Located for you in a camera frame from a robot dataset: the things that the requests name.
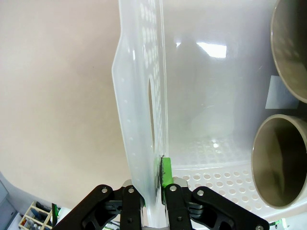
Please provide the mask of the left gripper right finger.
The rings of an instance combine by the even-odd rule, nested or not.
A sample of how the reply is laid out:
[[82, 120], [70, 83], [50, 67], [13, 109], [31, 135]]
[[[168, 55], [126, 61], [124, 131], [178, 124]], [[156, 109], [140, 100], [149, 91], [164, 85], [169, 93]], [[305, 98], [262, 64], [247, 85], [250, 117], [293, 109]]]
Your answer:
[[173, 178], [170, 158], [160, 164], [163, 202], [171, 230], [191, 230], [196, 222], [210, 230], [268, 230], [268, 221], [206, 186], [191, 191], [187, 181]]

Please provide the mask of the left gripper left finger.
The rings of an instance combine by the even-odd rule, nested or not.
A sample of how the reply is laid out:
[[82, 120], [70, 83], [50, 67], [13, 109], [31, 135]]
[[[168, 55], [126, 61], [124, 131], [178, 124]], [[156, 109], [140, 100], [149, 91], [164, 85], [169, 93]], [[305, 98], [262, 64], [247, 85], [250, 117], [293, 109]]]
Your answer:
[[59, 223], [56, 230], [101, 230], [120, 215], [121, 230], [142, 229], [144, 199], [131, 182], [117, 190], [106, 184], [95, 187]]

